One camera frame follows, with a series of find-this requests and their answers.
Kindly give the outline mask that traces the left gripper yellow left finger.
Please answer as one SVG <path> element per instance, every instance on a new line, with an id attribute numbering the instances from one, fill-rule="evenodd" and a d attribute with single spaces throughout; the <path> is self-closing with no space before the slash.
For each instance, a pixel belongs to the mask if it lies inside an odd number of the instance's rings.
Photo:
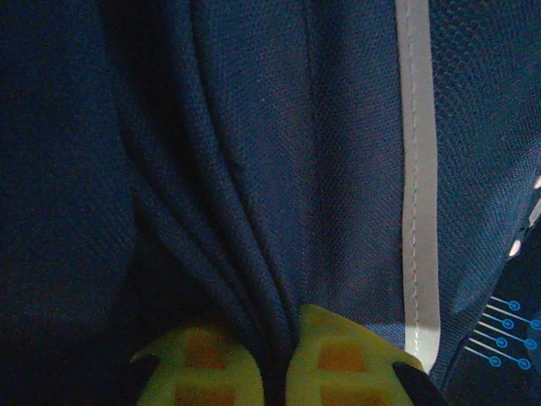
<path id="1" fill-rule="evenodd" d="M 158 364 L 136 406 L 265 406 L 254 357 L 223 328 L 174 328 L 131 361 L 150 356 Z"/>

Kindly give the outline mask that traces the navy blue backpack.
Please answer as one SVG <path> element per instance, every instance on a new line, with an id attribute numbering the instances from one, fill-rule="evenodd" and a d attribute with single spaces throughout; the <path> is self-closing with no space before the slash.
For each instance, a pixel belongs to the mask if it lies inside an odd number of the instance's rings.
<path id="1" fill-rule="evenodd" d="M 211 317 L 285 406 L 305 304 L 541 406 L 462 352 L 539 200 L 541 0 L 0 0 L 0 406 L 134 406 Z"/>

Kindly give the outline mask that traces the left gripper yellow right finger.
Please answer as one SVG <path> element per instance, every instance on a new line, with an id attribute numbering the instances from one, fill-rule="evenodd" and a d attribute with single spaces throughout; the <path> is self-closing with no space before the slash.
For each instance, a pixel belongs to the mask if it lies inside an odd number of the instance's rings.
<path id="1" fill-rule="evenodd" d="M 314 304 L 300 308 L 287 406 L 448 406 L 418 359 Z"/>

